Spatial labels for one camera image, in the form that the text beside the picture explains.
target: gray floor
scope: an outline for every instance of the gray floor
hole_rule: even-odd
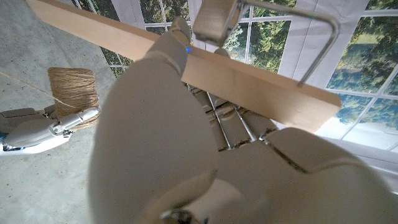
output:
[[[24,0],[0,0],[0,70],[51,93],[49,67],[94,71],[100,105],[116,80],[98,46],[40,22]],[[0,111],[53,103],[1,75],[0,96]],[[80,130],[41,154],[1,157],[0,223],[89,223],[86,176],[94,131]]]

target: wooden plank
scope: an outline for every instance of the wooden plank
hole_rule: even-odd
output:
[[[144,56],[159,37],[53,0],[27,0],[44,22],[132,60]],[[316,131],[340,108],[337,95],[224,58],[196,47],[182,81],[284,125]]]

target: window pane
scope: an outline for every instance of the window pane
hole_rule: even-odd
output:
[[[132,63],[134,63],[133,60],[123,57],[122,55],[119,55],[119,57],[120,57],[120,60],[122,61],[122,65],[124,65],[124,66],[130,66]]]
[[[398,9],[397,0],[370,0],[366,10]]]
[[[88,4],[87,0],[79,0],[79,4],[81,6],[82,9],[89,11],[89,12],[93,12],[90,8],[90,5]]]
[[[124,70],[123,70],[123,68],[120,68],[120,67],[118,67],[118,68],[111,68],[111,70],[112,70],[112,72],[113,72],[113,75],[116,77],[116,78],[120,78],[120,76],[123,74],[123,72],[124,72]]]
[[[341,109],[334,117],[327,121],[317,132],[328,138],[340,138],[348,128],[358,119],[371,97],[338,94],[341,100]]]
[[[391,81],[384,94],[398,96],[398,75]]]
[[[162,0],[166,22],[173,22],[180,16],[189,21],[188,0]]]
[[[159,23],[163,21],[159,0],[139,0],[145,23]]]
[[[397,135],[398,100],[378,99],[344,140],[388,149],[397,142]]]
[[[273,4],[280,4],[283,6],[294,7],[296,5],[296,0],[260,0]],[[266,16],[284,16],[285,13],[277,12],[273,10],[268,10],[260,7],[254,7],[253,17],[266,17]]]
[[[110,0],[91,0],[97,14],[119,21],[118,14]]]
[[[229,53],[232,59],[244,62],[244,54],[246,49],[246,39],[248,37],[248,23],[240,23],[228,40],[225,42],[223,48]]]
[[[166,32],[166,28],[165,27],[146,27],[146,29],[149,32],[153,32],[153,33],[159,34],[159,35],[162,35],[164,32]]]
[[[104,53],[105,59],[109,65],[121,65],[118,59],[118,55],[108,49],[101,48],[102,53]]]
[[[246,13],[243,15],[243,18],[249,18],[250,17],[250,7],[246,11]]]
[[[398,17],[363,17],[327,88],[376,93],[397,64]]]
[[[249,63],[278,72],[284,52],[290,21],[253,22],[251,26]]]

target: spool of twine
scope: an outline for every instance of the spool of twine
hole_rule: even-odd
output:
[[[94,73],[84,68],[49,68],[51,90],[55,102],[55,111],[58,118],[78,113],[83,109],[98,107],[98,96],[95,91]],[[98,116],[73,127],[82,129],[96,124]]]

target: tree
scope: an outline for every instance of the tree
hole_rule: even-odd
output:
[[[280,4],[283,6],[294,7],[296,5],[296,0],[261,0],[264,2],[269,2],[273,4]],[[277,11],[268,10],[260,7],[255,7],[253,11],[254,17],[266,17],[266,16],[283,16],[284,13],[279,13]]]
[[[397,17],[361,18],[327,88],[377,92],[397,64],[397,24]]]
[[[223,48],[229,53],[232,59],[244,62],[247,34],[248,24],[242,23],[236,26],[234,32],[228,37]]]
[[[366,10],[398,9],[397,0],[370,0]]]
[[[370,97],[338,95],[341,100],[341,109],[335,115],[343,124],[350,124],[357,120],[359,114],[365,109],[365,106],[371,101]]]
[[[398,130],[398,100],[378,99],[360,123],[382,123]]]
[[[145,23],[163,23],[162,10],[158,0],[139,0]]]
[[[251,26],[250,64],[278,72],[290,21],[254,22]]]
[[[177,16],[189,21],[187,0],[162,0],[166,22],[173,22]]]

